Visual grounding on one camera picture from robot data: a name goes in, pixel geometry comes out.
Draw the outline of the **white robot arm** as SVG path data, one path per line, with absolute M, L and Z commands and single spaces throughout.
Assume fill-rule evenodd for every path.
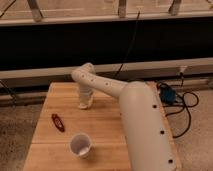
M 169 133 L 158 97 L 150 85 L 98 76 L 91 63 L 74 69 L 71 76 L 79 85 L 83 108 L 91 105 L 94 89 L 118 99 L 132 171 L 176 171 Z

